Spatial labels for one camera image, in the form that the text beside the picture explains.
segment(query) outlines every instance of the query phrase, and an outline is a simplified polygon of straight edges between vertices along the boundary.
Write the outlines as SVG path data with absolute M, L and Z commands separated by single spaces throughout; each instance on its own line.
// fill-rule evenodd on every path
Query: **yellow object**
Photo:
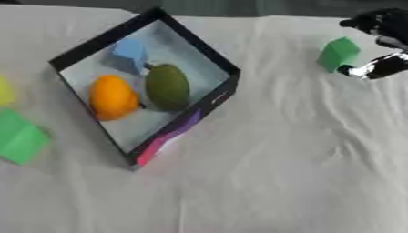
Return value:
M 89 102 L 101 121 L 117 120 L 139 107 L 138 94 L 119 76 L 101 76 L 90 87 Z
M 3 76 L 0 76 L 0 106 L 7 106 L 15 102 L 15 91 Z

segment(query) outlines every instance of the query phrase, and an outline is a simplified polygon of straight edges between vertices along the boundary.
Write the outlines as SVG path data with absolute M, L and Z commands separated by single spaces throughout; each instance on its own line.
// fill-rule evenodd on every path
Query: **orange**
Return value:
M 101 76 L 89 92 L 90 105 L 101 121 L 117 120 L 139 106 L 138 94 L 119 76 Z

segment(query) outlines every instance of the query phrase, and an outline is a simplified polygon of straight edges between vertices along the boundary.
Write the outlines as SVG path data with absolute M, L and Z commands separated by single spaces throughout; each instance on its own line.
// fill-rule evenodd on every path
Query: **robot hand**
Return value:
M 402 51 L 374 59 L 362 67 L 344 65 L 338 71 L 346 76 L 360 79 L 378 79 L 408 69 L 408 11 L 383 9 L 357 15 L 340 22 L 369 35 L 376 35 L 379 46 L 402 49 Z

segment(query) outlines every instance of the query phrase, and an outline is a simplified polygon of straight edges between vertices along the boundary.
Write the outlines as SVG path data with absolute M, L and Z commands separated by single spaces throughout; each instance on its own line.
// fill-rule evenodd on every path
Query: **green mango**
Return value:
M 189 81 L 176 66 L 152 66 L 146 77 L 146 91 L 153 104 L 164 111 L 180 111 L 189 105 Z

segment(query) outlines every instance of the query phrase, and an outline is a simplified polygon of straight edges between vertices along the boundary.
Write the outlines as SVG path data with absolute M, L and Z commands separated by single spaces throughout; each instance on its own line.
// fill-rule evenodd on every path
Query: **green sponge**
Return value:
M 24 165 L 31 161 L 49 137 L 11 109 L 0 110 L 0 157 Z
M 333 73 L 341 65 L 352 63 L 360 51 L 361 49 L 352 40 L 343 37 L 327 44 L 317 62 L 327 72 Z

